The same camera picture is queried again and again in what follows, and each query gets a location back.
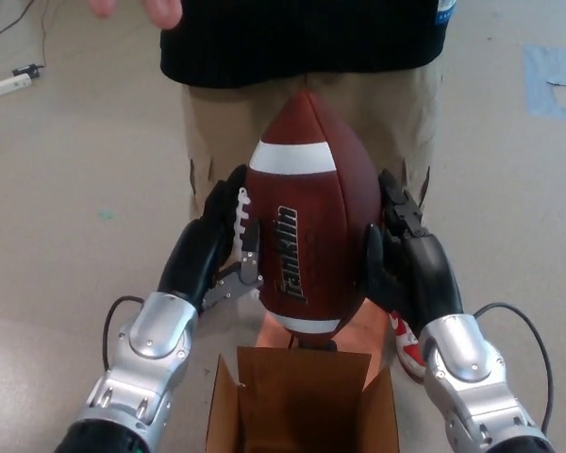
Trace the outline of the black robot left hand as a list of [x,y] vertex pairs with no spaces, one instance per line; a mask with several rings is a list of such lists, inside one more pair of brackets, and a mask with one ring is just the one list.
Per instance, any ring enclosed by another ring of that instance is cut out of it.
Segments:
[[245,211],[247,167],[216,183],[203,213],[181,233],[162,272],[158,291],[179,296],[202,312],[258,289],[259,221]]

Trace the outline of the person's bare hand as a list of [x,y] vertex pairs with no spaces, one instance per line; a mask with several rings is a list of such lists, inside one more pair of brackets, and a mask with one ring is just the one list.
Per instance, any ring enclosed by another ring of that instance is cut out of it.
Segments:
[[[92,13],[100,18],[107,19],[113,15],[120,2],[117,0],[89,0]],[[142,0],[141,8],[148,20],[160,29],[172,29],[178,25],[182,18],[180,1],[170,0]]]

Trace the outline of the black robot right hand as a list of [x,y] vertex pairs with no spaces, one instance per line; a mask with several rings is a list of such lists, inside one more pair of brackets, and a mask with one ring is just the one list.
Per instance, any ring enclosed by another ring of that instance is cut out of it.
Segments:
[[423,224],[410,193],[387,170],[378,183],[383,224],[365,231],[362,290],[419,335],[428,323],[463,313],[458,284],[441,242]]

